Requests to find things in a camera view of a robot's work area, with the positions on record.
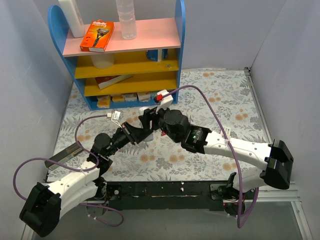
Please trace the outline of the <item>white remote with screen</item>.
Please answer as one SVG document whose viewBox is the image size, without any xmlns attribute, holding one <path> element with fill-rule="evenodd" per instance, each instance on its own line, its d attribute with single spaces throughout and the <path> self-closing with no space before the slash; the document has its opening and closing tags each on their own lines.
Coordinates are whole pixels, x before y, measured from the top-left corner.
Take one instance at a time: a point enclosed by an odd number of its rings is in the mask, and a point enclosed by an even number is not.
<svg viewBox="0 0 320 240">
<path fill-rule="evenodd" d="M 143 106 L 143 107 L 140 107 L 139 108 L 139 116 L 142 116 L 144 114 L 144 111 L 149 109 L 148 107 L 146 106 Z M 151 142 L 154 140 L 154 135 L 151 133 L 148 137 L 146 137 L 143 141 L 144 142 Z"/>
</svg>

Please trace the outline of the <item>grey white remote control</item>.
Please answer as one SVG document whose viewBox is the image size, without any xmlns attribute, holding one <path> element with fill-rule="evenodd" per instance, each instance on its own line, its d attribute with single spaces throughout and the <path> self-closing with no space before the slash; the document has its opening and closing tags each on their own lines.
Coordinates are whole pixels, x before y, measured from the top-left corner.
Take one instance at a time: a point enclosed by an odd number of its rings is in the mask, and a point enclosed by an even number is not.
<svg viewBox="0 0 320 240">
<path fill-rule="evenodd" d="M 227 138 L 231 137 L 231 128 L 229 126 L 224 127 L 224 131 L 226 133 Z"/>
</svg>

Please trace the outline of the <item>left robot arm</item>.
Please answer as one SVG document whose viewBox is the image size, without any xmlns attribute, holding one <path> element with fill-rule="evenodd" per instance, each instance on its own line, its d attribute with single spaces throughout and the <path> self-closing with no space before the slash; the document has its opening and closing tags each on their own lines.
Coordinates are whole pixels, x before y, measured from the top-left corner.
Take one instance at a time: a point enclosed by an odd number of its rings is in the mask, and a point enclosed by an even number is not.
<svg viewBox="0 0 320 240">
<path fill-rule="evenodd" d="M 152 133 L 148 122 L 141 128 L 124 122 L 113 136 L 98 134 L 87 160 L 80 168 L 73 169 L 55 182 L 38 182 L 31 189 L 19 218 L 40 237 L 48 236 L 65 213 L 87 199 L 101 200 L 106 196 L 102 175 L 112 164 L 109 156 L 128 143 L 140 143 Z"/>
</svg>

